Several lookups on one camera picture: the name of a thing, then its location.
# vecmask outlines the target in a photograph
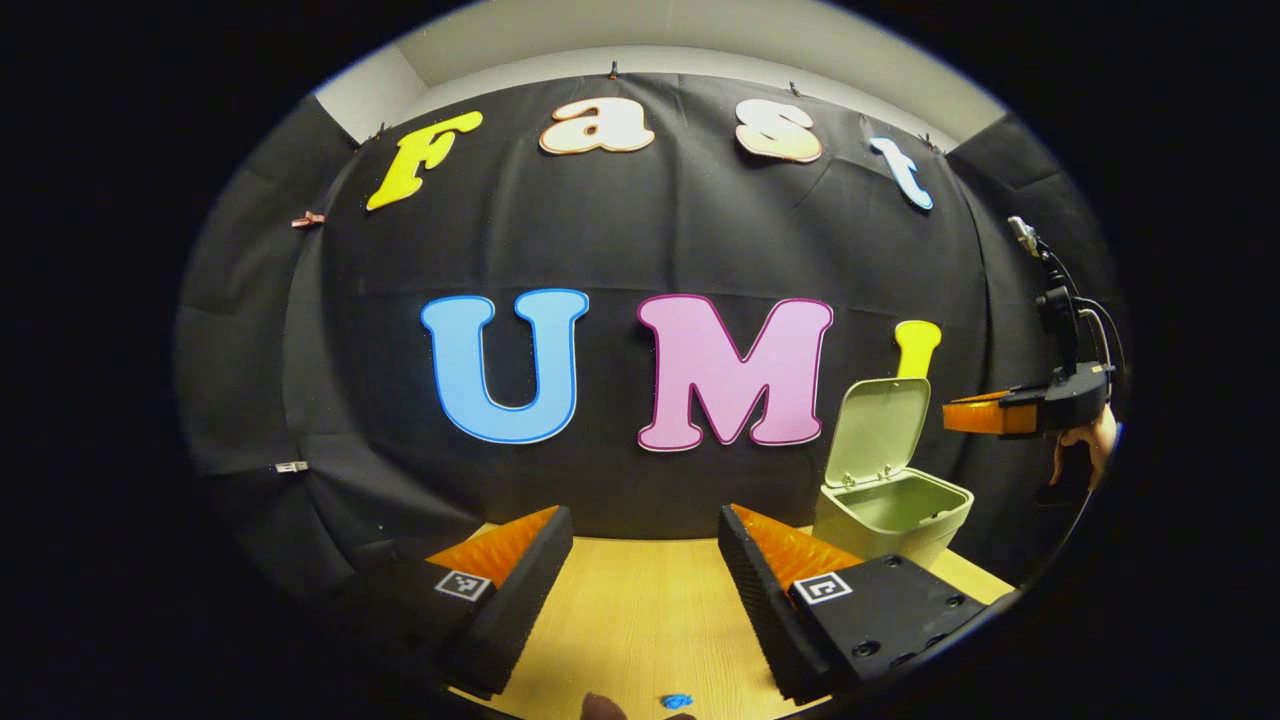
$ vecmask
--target blue object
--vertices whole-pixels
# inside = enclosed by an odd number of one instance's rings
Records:
[[[493,302],[477,296],[430,302],[422,324],[431,331],[444,414],[462,432],[489,442],[530,443],[561,432],[577,404],[573,322],[586,309],[586,295],[576,290],[535,290],[516,299],[516,314],[534,325],[538,393],[524,407],[506,407],[489,397],[484,380],[481,331],[493,319]]]
[[[897,143],[887,137],[873,137],[872,147],[879,150],[884,155],[884,159],[888,160],[888,169],[893,173],[893,179],[897,181],[897,186],[902,188],[902,193],[911,202],[915,202],[923,210],[933,208],[933,199],[915,182],[915,176],[911,174],[916,169],[915,160],[904,155]]]
[[[687,694],[668,694],[663,696],[662,698],[662,706],[666,707],[667,710],[680,710],[681,707],[692,703],[694,703],[692,696]]]

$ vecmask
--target pink letter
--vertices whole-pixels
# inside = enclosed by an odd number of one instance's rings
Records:
[[[640,430],[646,450],[698,447],[703,430],[690,418],[698,398],[723,445],[733,442],[751,409],[768,391],[764,416],[751,427],[760,445],[796,445],[822,433],[814,418],[822,336],[831,307],[817,300],[783,300],[773,306],[755,345],[739,357],[733,338],[709,300],[699,295],[660,295],[636,309],[653,329],[658,347],[658,382],[653,423]]]

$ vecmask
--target small trash can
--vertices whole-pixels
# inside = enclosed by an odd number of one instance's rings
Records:
[[[969,516],[973,493],[908,468],[929,380],[887,378],[845,393],[813,536],[863,560],[896,552],[929,568]]]

